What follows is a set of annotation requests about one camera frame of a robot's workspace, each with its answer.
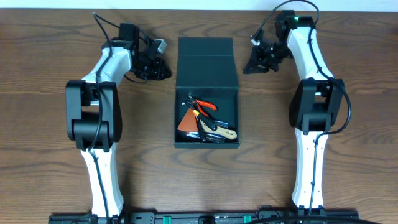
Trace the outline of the small hammer red black handle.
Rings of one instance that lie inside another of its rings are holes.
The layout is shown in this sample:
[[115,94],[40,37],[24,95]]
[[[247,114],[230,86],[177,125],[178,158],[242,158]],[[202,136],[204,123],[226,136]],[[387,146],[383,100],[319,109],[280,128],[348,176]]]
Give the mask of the small hammer red black handle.
[[206,140],[206,134],[205,131],[203,129],[203,126],[201,124],[201,121],[197,115],[197,113],[202,114],[203,116],[206,115],[206,113],[202,110],[200,104],[197,102],[197,100],[192,97],[192,96],[188,96],[188,106],[193,110],[194,115],[195,115],[195,119],[196,119],[196,124],[197,124],[197,128],[198,128],[198,133],[200,135],[201,141],[202,142],[207,142]]

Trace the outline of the red black cutting pliers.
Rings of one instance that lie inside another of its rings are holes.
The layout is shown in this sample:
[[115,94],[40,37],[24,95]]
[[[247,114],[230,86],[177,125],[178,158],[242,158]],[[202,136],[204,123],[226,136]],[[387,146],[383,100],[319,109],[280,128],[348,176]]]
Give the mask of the red black cutting pliers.
[[204,100],[200,100],[200,99],[195,98],[190,95],[188,95],[188,98],[186,100],[182,101],[182,105],[187,105],[192,110],[196,110],[207,117],[209,117],[209,114],[204,109],[204,107],[212,109],[213,111],[216,111],[218,109],[217,106],[214,105],[213,103],[210,103],[210,102],[204,101]]

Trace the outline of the orange scraper wooden handle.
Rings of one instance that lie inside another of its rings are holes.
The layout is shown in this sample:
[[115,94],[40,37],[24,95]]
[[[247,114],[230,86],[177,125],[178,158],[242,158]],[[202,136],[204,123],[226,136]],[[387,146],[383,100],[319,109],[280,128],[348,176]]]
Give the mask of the orange scraper wooden handle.
[[[202,121],[201,124],[203,126],[205,133],[219,134],[229,140],[234,140],[238,136],[236,131],[233,131],[231,129],[226,129],[218,126],[216,131],[212,131]],[[182,118],[182,121],[178,125],[177,129],[183,132],[198,131],[195,115],[192,109],[187,110],[184,117]]]

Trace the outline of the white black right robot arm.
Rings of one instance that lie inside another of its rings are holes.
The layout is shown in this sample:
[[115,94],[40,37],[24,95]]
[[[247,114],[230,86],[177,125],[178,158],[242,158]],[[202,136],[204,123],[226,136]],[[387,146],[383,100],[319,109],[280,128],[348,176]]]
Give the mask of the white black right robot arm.
[[270,43],[263,29],[252,36],[252,52],[243,73],[278,71],[285,58],[295,61],[300,83],[289,106],[289,123],[295,129],[297,168],[292,201],[306,215],[321,210],[323,155],[338,117],[345,86],[329,71],[317,42],[317,21],[281,11],[275,18],[278,40]]

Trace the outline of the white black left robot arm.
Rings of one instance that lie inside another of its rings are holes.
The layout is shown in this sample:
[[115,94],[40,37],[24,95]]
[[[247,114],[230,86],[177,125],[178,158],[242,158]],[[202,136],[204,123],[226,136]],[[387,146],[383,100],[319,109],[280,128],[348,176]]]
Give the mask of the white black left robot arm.
[[124,205],[116,165],[123,130],[120,82],[128,72],[144,82],[171,76],[161,56],[164,39],[151,39],[130,23],[118,28],[118,36],[103,44],[92,71],[65,87],[67,135],[85,160],[93,197],[90,219],[97,223],[120,221]]

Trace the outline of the black gift box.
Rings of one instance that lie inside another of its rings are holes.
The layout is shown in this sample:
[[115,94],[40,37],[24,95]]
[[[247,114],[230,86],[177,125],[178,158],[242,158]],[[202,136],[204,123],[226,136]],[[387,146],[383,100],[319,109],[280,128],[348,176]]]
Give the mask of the black gift box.
[[175,87],[174,146],[183,149],[237,149],[240,139],[224,143],[202,142],[177,129],[189,107],[189,96],[213,103],[217,110],[206,112],[212,119],[228,123],[239,131],[238,74],[233,40],[226,37],[181,37]]

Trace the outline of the blue drill bit set case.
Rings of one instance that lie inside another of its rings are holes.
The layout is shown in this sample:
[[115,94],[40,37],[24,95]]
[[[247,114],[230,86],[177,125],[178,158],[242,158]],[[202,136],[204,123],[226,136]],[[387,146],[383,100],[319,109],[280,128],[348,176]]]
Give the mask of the blue drill bit set case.
[[[223,121],[215,121],[215,124],[217,126],[220,126],[222,128],[228,128],[229,127],[229,123],[227,122],[223,122]],[[212,134],[212,133],[205,133],[206,134],[206,140],[208,142],[214,142],[214,143],[225,143],[226,138],[222,135],[219,134]],[[186,132],[185,135],[187,137],[191,137],[191,138],[195,138],[195,139],[202,139],[200,133],[198,131],[190,131],[190,132]]]

